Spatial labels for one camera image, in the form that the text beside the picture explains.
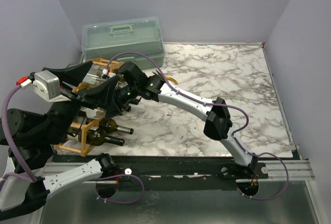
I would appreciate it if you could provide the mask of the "wooden wine rack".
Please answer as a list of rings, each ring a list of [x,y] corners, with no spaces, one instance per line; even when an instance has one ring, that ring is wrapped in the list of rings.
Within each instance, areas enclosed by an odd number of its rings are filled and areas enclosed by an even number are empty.
[[[90,84],[86,84],[86,83],[80,83],[79,86],[74,87],[73,91],[77,92],[80,89],[90,89],[93,87],[96,87],[97,85],[90,85]],[[64,143],[60,143],[57,145],[54,145],[54,149],[58,152],[60,150],[66,150],[66,151],[70,151],[70,152],[74,152],[79,154],[82,157],[85,157],[89,154],[89,152],[94,148],[93,145],[88,145],[86,144],[86,132],[88,130],[90,130],[93,127],[99,127],[99,123],[101,120],[95,120],[95,119],[89,119],[86,117],[85,113],[83,112],[82,117],[77,117],[74,122],[71,124],[71,128],[76,128],[76,129],[81,129],[82,130],[82,136],[83,136],[83,141],[80,142],[80,148],[73,148],[73,147],[69,147],[69,146],[65,146]]]

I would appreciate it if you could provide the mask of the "green plastic toolbox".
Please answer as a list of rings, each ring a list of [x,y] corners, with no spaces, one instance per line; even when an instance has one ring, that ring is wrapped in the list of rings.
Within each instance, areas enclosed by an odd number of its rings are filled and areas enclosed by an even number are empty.
[[[110,60],[123,52],[138,52],[163,65],[165,49],[157,17],[88,24],[82,29],[85,59]]]

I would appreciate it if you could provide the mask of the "bottle in rack bottom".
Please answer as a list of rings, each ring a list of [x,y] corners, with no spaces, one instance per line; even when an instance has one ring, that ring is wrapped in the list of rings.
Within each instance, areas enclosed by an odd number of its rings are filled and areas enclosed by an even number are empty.
[[[120,126],[113,119],[109,119],[109,120],[103,119],[103,120],[101,120],[100,123],[99,123],[99,127],[101,127],[107,134],[111,134],[113,132],[122,132],[122,133],[132,135],[134,133],[133,128]]]

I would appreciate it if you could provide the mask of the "clear glass bottle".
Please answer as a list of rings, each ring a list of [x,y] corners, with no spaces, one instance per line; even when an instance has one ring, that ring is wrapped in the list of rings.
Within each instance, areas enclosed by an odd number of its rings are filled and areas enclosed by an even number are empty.
[[[82,83],[90,85],[99,85],[104,82],[107,78],[102,77],[102,72],[105,69],[104,66],[92,65],[86,76],[84,77]]]

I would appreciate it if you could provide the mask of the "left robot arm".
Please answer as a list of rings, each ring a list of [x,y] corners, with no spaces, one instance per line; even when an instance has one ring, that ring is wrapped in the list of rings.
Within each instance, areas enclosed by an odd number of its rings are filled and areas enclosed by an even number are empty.
[[[42,208],[57,193],[89,180],[109,180],[116,166],[102,153],[81,167],[52,176],[39,175],[53,155],[53,146],[65,141],[82,107],[112,109],[119,77],[113,76],[91,89],[74,92],[93,63],[63,68],[44,68],[16,83],[3,102],[1,145],[9,146],[6,170],[1,178],[1,220],[24,216]],[[45,114],[9,108],[12,96],[21,89],[33,90],[51,107]]]

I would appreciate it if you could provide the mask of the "small dark cap bottle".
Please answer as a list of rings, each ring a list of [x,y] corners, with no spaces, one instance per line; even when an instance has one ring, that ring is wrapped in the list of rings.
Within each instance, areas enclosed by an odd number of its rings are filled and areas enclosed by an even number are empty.
[[[84,112],[86,117],[89,119],[101,120],[106,115],[106,111],[102,108],[90,109],[86,107],[81,107],[80,110]]]

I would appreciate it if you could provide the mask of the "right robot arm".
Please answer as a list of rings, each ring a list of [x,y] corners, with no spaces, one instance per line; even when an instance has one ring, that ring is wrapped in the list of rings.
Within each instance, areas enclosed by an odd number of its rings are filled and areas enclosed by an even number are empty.
[[[239,108],[227,105],[220,97],[211,100],[182,90],[172,84],[161,71],[148,77],[132,62],[121,65],[118,73],[127,82],[127,86],[121,88],[118,93],[121,102],[127,103],[140,96],[146,100],[173,105],[193,114],[205,123],[203,133],[208,138],[221,142],[230,152],[241,177],[250,178],[257,172],[258,159],[236,137],[238,131],[233,128],[231,121],[229,108]]]

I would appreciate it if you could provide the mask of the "yellow handled pliers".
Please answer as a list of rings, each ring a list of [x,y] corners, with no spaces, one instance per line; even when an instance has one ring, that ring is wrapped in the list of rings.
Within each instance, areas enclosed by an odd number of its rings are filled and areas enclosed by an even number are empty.
[[[158,70],[155,70],[152,72],[154,75],[158,75],[160,77],[162,77],[161,73],[158,71]],[[174,78],[171,78],[171,77],[165,77],[168,81],[171,81],[173,82],[175,85],[178,84],[178,82],[174,79]]]

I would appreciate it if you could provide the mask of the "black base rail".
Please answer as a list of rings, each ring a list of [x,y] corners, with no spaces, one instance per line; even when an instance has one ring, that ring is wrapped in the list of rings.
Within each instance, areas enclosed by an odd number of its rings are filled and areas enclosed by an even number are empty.
[[[139,180],[123,176],[97,182],[106,193],[118,191],[236,190],[238,182],[267,179],[266,165],[255,161],[251,168],[238,166],[231,157],[112,157],[118,173],[130,169]]]

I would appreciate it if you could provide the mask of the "green bottle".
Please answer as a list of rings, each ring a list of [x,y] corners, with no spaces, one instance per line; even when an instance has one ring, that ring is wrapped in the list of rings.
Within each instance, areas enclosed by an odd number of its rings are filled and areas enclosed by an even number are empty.
[[[69,128],[67,131],[67,138],[70,140],[83,141],[82,130],[76,128]],[[93,146],[101,146],[105,143],[124,146],[125,140],[109,136],[99,127],[93,127],[86,132],[86,144]]]

